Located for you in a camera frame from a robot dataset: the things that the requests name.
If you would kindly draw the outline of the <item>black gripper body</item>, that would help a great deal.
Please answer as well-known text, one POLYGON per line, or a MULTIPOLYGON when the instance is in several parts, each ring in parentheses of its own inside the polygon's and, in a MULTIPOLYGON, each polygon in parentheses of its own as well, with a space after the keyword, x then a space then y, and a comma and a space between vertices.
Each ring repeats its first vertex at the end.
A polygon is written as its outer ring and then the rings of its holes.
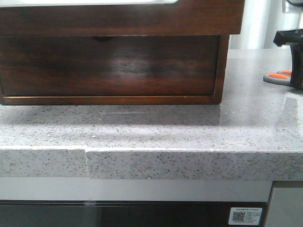
POLYGON ((288 30, 277 31, 273 43, 281 47, 282 45, 302 44, 303 43, 303 30, 288 30))

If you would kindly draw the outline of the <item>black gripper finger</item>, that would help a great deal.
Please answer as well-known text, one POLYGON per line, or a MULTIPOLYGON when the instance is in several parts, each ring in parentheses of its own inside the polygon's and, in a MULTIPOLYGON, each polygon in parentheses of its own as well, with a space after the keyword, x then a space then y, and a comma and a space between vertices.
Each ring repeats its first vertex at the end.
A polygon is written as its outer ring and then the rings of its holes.
POLYGON ((290 44, 292 55, 292 75, 290 84, 297 89, 303 88, 303 45, 290 44))

